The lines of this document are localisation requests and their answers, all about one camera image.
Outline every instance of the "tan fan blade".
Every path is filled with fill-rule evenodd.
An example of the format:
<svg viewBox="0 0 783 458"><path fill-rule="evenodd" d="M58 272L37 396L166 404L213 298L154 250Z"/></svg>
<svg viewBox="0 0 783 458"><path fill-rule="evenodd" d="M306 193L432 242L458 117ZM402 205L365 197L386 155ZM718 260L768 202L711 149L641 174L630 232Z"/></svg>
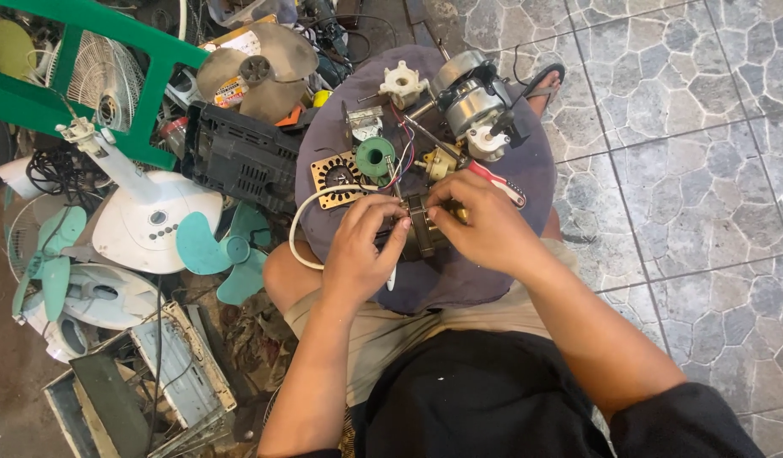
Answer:
<svg viewBox="0 0 783 458"><path fill-rule="evenodd" d="M307 89L306 81L263 81L251 87L239 105L239 112L270 124L284 119Z"/></svg>
<svg viewBox="0 0 783 458"><path fill-rule="evenodd" d="M247 54L231 48L219 48L205 59L196 73L199 93L205 101L213 102L216 91L239 75L239 65L244 59L247 59Z"/></svg>
<svg viewBox="0 0 783 458"><path fill-rule="evenodd" d="M270 61L276 81L297 81L318 68L313 46L291 29L270 22L254 22L247 27L259 38L259 55Z"/></svg>

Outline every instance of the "white power cable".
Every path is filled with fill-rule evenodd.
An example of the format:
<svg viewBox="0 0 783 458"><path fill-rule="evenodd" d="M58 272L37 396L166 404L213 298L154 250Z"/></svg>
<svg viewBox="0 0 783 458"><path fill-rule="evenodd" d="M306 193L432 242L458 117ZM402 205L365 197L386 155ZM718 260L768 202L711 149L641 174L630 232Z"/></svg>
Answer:
<svg viewBox="0 0 783 458"><path fill-rule="evenodd" d="M180 33L177 38L185 41L185 30L188 29L188 0L180 0Z"/></svg>
<svg viewBox="0 0 783 458"><path fill-rule="evenodd" d="M310 267L312 269L317 269L319 271L324 270L324 265L322 264L315 264L307 261L303 257L301 257L300 254L298 254L298 251L295 250L295 227L298 225L299 219L301 219L301 213L304 213L304 209L309 205L310 202L314 201L318 197L321 197L324 194L334 193L337 191L377 191L377 186L367 186L364 185L358 185L358 184L341 184L333 187L327 187L322 189L321 191L312 194L311 196L307 197L307 199L302 203L298 210L295 212L295 217L292 219L292 225L290 226L290 251L292 252L292 255L295 256L295 259L298 259L299 263L304 264L307 267Z"/></svg>

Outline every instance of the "sticker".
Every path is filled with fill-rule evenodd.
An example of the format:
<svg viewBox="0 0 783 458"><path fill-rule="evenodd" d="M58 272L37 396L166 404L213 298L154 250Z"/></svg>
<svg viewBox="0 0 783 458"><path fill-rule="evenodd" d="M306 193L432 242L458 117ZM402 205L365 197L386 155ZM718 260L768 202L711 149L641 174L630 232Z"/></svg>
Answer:
<svg viewBox="0 0 783 458"><path fill-rule="evenodd" d="M216 95L213 96L213 104L223 109L228 109L239 105L244 99L244 94L247 93L247 84L240 76L236 78L230 78L225 81L219 90L216 91Z"/></svg>
<svg viewBox="0 0 783 458"><path fill-rule="evenodd" d="M258 56L261 54L261 42L259 37L255 36L252 30L236 36L229 42L222 43L220 47L240 50L248 56Z"/></svg>

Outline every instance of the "white plastic gear housing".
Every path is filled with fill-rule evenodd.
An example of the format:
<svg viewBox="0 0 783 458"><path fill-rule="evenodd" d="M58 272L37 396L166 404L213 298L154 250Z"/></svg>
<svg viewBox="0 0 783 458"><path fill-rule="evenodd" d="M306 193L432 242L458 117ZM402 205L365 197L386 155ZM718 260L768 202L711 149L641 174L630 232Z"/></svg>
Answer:
<svg viewBox="0 0 783 458"><path fill-rule="evenodd" d="M493 162L505 155L505 145L510 137L505 134L491 135L491 126L478 126L467 132L468 152L479 161Z"/></svg>
<svg viewBox="0 0 783 458"><path fill-rule="evenodd" d="M397 68L383 72L386 81L380 84L378 94L388 94L398 110L414 105L420 93L428 89L428 80L420 80L420 72L405 66L405 60L397 63Z"/></svg>

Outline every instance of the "red screwdriver handle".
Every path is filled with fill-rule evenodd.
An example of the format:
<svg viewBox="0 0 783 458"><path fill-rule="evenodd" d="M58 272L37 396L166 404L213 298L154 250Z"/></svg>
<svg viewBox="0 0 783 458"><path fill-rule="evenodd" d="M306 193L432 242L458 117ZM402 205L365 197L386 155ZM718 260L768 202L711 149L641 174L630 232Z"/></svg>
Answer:
<svg viewBox="0 0 783 458"><path fill-rule="evenodd" d="M523 209L524 205L528 202L527 198L524 196L524 192L518 186L507 179L503 179L494 172L489 171L488 167L481 165L479 162L470 161L468 163L468 170L476 173L480 177L493 183L493 186L504 191L510 200L513 201L513 205L516 205L516 208Z"/></svg>

